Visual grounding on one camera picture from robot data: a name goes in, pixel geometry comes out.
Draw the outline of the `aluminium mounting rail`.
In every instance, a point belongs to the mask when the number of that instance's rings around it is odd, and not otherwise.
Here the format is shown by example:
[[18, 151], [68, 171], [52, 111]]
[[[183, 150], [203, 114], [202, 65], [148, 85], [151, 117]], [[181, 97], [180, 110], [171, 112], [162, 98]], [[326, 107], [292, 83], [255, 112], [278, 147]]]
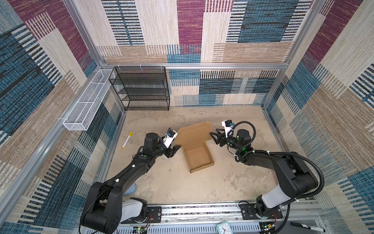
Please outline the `aluminium mounting rail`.
[[[280, 207], [265, 219], [255, 215], [253, 201], [149, 204], [150, 218], [143, 222], [128, 219], [112, 234], [218, 234], [216, 226], [228, 221], [234, 234], [329, 234], [320, 208], [313, 200], [301, 200]], [[325, 233], [295, 227], [297, 222], [324, 228]], [[103, 234], [81, 227], [80, 234]]]

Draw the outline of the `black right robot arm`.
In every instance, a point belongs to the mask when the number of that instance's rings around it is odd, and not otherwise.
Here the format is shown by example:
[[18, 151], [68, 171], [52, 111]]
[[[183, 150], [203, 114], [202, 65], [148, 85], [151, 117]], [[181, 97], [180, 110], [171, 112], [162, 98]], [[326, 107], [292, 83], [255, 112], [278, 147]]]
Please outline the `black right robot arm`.
[[259, 218], [269, 217], [280, 205], [314, 196], [324, 186], [323, 174], [315, 163], [295, 152], [255, 150], [251, 147], [254, 137], [248, 130], [240, 129], [236, 136], [230, 136], [216, 129], [210, 136], [217, 145], [236, 150], [236, 162], [275, 172], [278, 185], [256, 199], [254, 210]]

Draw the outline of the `yellow white marker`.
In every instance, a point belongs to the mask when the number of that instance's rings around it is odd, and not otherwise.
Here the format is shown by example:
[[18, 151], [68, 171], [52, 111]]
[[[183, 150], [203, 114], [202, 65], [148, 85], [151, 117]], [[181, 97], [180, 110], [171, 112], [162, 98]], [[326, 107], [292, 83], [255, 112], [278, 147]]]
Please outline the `yellow white marker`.
[[123, 145], [122, 145], [122, 149], [124, 149], [129, 141], [129, 139], [131, 138], [131, 136], [133, 135], [133, 131], [131, 131], [129, 133], [129, 135], [127, 136], [126, 140], [124, 141]]

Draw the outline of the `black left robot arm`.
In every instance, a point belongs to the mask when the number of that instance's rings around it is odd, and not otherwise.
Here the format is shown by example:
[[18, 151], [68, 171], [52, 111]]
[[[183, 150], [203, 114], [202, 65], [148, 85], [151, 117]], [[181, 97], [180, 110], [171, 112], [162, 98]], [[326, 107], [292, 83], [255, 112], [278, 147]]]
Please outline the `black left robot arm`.
[[158, 157], [172, 158], [180, 149], [171, 146], [178, 133], [169, 129], [165, 136], [157, 133], [146, 134], [144, 145], [132, 157], [130, 164], [105, 182], [95, 182], [89, 189], [80, 217], [79, 225], [94, 232], [112, 234], [121, 222], [132, 219], [143, 222], [150, 218], [147, 201], [130, 198], [123, 201], [123, 195], [132, 185], [155, 164]]

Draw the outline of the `black marker pen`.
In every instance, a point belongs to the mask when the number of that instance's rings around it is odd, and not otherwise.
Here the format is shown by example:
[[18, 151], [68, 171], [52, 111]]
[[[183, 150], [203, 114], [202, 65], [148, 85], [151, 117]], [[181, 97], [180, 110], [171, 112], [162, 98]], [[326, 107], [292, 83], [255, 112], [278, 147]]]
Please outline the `black marker pen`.
[[316, 226], [311, 226], [311, 225], [297, 223], [297, 222], [290, 222], [290, 224], [292, 226], [295, 226], [295, 227], [305, 228], [305, 229], [309, 229], [309, 230], [320, 232], [320, 233], [325, 233], [326, 232], [326, 230], [324, 228], [320, 228], [320, 227], [316, 227]]

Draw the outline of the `brown cardboard box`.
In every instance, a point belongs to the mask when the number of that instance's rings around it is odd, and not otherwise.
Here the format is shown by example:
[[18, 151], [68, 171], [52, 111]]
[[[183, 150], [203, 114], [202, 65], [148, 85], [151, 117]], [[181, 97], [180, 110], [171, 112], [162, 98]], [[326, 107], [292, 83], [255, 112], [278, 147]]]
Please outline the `brown cardboard box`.
[[177, 133], [175, 144], [181, 146], [190, 173], [214, 165], [214, 160], [206, 144], [211, 140], [213, 125], [209, 121], [182, 127]]

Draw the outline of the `small teal clock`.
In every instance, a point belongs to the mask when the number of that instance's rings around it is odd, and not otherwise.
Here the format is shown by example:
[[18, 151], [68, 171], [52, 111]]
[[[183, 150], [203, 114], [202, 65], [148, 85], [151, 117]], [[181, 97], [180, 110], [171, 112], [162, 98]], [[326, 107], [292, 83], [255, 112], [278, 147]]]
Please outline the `small teal clock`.
[[228, 221], [222, 222], [216, 226], [218, 234], [233, 234], [232, 228]]

